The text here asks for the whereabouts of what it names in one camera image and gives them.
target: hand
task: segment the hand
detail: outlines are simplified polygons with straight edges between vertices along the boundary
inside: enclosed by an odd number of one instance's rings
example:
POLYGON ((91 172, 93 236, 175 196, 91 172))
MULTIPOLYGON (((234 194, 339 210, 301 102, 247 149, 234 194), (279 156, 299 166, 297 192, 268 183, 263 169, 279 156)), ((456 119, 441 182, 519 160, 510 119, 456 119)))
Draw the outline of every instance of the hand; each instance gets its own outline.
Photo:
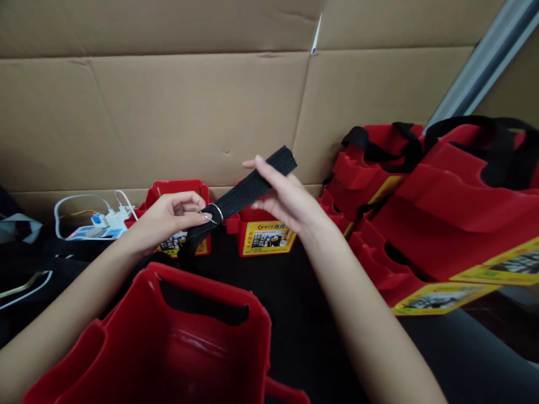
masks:
POLYGON ((200 214, 205 206, 204 199, 193 191, 164 194, 113 245, 132 254, 151 254, 173 234, 207 223, 200 214))
POLYGON ((300 236, 313 225, 323 222, 327 216, 305 188, 293 175, 287 177, 260 157, 243 163, 244 168, 256 168, 258 173, 273 187, 262 200, 251 207, 271 213, 289 229, 300 236))

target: printed label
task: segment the printed label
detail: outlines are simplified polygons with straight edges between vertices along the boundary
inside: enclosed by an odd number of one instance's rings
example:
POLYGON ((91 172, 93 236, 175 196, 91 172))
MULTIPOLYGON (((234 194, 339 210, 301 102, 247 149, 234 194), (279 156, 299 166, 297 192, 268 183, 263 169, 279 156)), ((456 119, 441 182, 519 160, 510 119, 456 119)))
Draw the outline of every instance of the printed label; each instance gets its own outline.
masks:
POLYGON ((296 233, 282 222, 250 222, 245 235, 244 255, 288 253, 296 233))
POLYGON ((369 205, 378 202, 387 194, 393 192, 404 181, 404 176, 389 176, 382 184, 380 189, 376 191, 374 196, 369 201, 369 205))
POLYGON ((500 288, 481 283, 444 282, 423 286, 391 309, 395 315, 446 314, 500 288))
MULTIPOLYGON (((157 246, 156 251, 161 251, 168 254, 171 258, 178 258, 178 251, 181 250, 182 245, 187 240, 187 232, 178 232, 174 234, 167 241, 162 242, 157 246)), ((208 253, 208 242, 205 238, 197 247, 195 255, 204 255, 208 253)))
POLYGON ((516 285, 539 282, 539 237, 467 269, 451 280, 516 285))

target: cardboard box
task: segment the cardboard box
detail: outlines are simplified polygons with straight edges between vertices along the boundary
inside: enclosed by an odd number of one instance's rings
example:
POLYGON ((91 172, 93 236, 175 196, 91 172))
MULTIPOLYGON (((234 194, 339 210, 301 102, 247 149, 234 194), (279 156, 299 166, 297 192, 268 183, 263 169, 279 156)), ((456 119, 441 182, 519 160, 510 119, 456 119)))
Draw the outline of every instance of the cardboard box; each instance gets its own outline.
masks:
POLYGON ((475 46, 505 0, 327 0, 317 49, 475 46))
POLYGON ((3 0, 0 57, 311 48, 323 0, 3 0))
POLYGON ((309 54, 0 61, 10 192, 210 186, 292 147, 309 54))
POLYGON ((352 126, 427 122, 502 3, 328 0, 318 49, 343 50, 312 56, 324 0, 4 0, 0 184, 50 217, 85 190, 224 189, 287 145, 319 189, 352 126))

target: metal ring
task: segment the metal ring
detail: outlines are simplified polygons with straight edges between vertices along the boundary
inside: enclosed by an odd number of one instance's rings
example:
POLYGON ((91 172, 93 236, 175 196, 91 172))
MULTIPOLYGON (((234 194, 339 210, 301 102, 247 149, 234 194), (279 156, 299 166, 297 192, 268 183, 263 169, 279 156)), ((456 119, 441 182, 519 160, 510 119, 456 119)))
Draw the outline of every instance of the metal ring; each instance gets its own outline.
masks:
POLYGON ((209 217, 207 217, 207 216, 204 214, 204 212, 202 212, 201 215, 204 216, 206 219, 208 219, 210 222, 215 223, 216 225, 219 226, 219 223, 217 223, 217 222, 214 221, 213 219, 210 219, 209 217))
POLYGON ((221 215, 221 223, 217 223, 216 221, 210 219, 210 218, 207 217, 204 213, 202 213, 202 215, 203 215, 206 219, 208 219, 210 222, 215 223, 216 225, 219 226, 220 224, 222 224, 222 223, 225 221, 225 217, 223 216, 223 213, 221 212, 221 208, 219 208, 215 203, 209 203, 209 204, 206 205, 206 206, 210 206, 210 205, 215 206, 216 209, 219 211, 219 213, 220 213, 220 215, 221 215))

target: white cord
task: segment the white cord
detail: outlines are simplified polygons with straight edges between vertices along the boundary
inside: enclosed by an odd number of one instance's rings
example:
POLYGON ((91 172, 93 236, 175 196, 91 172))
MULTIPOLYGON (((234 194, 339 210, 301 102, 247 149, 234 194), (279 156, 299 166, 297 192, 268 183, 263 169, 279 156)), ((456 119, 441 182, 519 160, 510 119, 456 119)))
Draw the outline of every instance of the white cord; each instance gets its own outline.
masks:
MULTIPOLYGON (((59 200, 57 203, 56 203, 56 206, 54 207, 54 220, 56 221, 56 224, 55 224, 55 230, 56 230, 56 237, 58 237, 60 240, 66 240, 65 238, 62 237, 62 235, 60 234, 60 215, 58 214, 58 209, 60 208, 60 205, 62 203, 64 203, 66 200, 68 199, 73 199, 73 198, 81 198, 83 196, 93 196, 95 198, 99 198, 101 199, 103 202, 105 202, 105 204, 107 205, 107 208, 108 208, 108 211, 109 213, 114 213, 114 209, 112 209, 112 207, 110 206, 110 204, 105 201, 102 197, 100 196, 97 196, 97 195, 93 195, 93 194, 84 194, 84 195, 71 195, 71 196, 68 196, 64 199, 61 199, 59 200)), ((101 240, 103 241, 102 238, 99 238, 99 237, 77 237, 81 240, 101 240)))
POLYGON ((120 202, 120 198, 118 198, 118 194, 122 194, 124 196, 125 201, 127 202, 127 206, 129 206, 129 209, 131 209, 131 213, 133 214, 133 217, 138 222, 139 217, 136 215, 135 210, 133 209, 133 206, 131 206, 131 202, 129 201, 129 198, 127 197, 125 192, 123 192, 122 190, 114 191, 114 196, 116 197, 116 200, 118 201, 119 205, 122 206, 122 202, 120 202))
POLYGON ((43 274, 44 274, 44 275, 45 275, 46 273, 48 273, 48 275, 47 275, 47 279, 45 279, 45 282, 43 282, 41 285, 39 285, 36 289, 34 289, 34 290, 28 292, 27 294, 22 295, 21 297, 18 297, 18 298, 16 298, 15 300, 12 300, 12 301, 10 301, 9 303, 4 304, 3 306, 0 306, 0 310, 3 310, 3 309, 5 309, 6 307, 11 306, 12 304, 15 304, 15 303, 21 301, 22 299, 27 298, 28 296, 30 296, 30 295, 33 294, 33 293, 36 293, 36 292, 37 292, 38 290, 40 290, 43 286, 45 286, 45 285, 47 284, 47 282, 49 282, 49 281, 51 280, 52 271, 43 271, 43 274))

